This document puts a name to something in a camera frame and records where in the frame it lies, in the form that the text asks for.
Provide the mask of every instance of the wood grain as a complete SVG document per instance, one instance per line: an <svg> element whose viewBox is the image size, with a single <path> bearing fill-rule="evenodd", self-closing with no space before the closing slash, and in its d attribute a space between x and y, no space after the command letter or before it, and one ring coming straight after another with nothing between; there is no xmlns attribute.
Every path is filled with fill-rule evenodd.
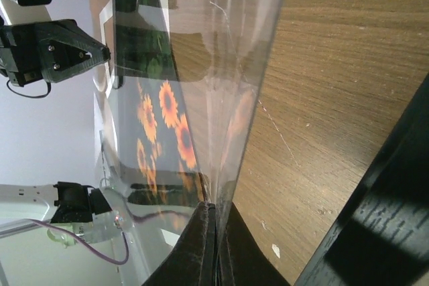
<svg viewBox="0 0 429 286"><path fill-rule="evenodd" d="M208 64L198 1L170 14L183 80ZM289 282L428 72L428 36L429 0L285 0L234 201Z"/></svg>

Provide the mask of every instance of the transparent plastic bottle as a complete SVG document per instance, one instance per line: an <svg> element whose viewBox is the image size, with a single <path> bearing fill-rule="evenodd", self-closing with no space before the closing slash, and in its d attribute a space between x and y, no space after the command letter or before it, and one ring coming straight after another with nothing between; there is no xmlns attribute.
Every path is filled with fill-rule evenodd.
<svg viewBox="0 0 429 286"><path fill-rule="evenodd" d="M117 214L105 212L94 216L93 222L74 223L73 233L88 244L96 244L120 236L122 230Z"/></svg>

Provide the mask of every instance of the white wall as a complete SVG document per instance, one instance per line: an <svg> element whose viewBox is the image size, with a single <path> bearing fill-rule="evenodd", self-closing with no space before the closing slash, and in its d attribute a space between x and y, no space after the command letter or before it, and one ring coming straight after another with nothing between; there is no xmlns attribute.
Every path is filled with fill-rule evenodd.
<svg viewBox="0 0 429 286"><path fill-rule="evenodd" d="M73 18L93 33L89 0L53 0L48 11L52 19ZM42 100L9 92L6 78L0 77L0 184L94 184L92 77L87 72L53 84L51 95ZM41 83L21 91L45 90Z"/></svg>
<svg viewBox="0 0 429 286"><path fill-rule="evenodd" d="M110 241L95 246L113 256ZM121 285L117 266L79 244L64 249L52 242L43 228L0 239L0 261L9 286Z"/></svg>

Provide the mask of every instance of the white speck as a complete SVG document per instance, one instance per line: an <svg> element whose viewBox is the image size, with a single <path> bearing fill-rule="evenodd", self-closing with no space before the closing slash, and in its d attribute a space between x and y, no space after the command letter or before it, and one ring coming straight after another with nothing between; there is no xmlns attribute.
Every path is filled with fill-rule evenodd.
<svg viewBox="0 0 429 286"><path fill-rule="evenodd" d="M273 244L273 245L271 246L271 248L273 249L273 252L275 253L275 255L276 255L278 258L280 258L280 248L279 248L276 244Z"/></svg>

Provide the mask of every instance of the black cable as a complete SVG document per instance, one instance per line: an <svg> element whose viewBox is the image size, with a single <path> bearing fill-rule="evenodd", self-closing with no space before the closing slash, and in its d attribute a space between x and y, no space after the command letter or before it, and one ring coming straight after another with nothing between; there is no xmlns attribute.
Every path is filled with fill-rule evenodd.
<svg viewBox="0 0 429 286"><path fill-rule="evenodd" d="M12 92L12 93L14 93L14 94L16 94L16 95L20 95L20 96L22 96L22 97L26 97L26 98L45 98L45 97L47 97L50 93L51 93L51 89L52 89L52 85L51 85L51 83L48 83L48 82L46 82L46 87L48 88L48 91L45 93L45 94L43 94L43 95L37 95L37 96L30 96L30 95L25 95L25 94L21 94L21 93L18 93L18 92L16 92L16 91L14 91L13 89L12 89L12 87L10 86L10 80L8 80L7 82L6 82L6 87Z"/></svg>

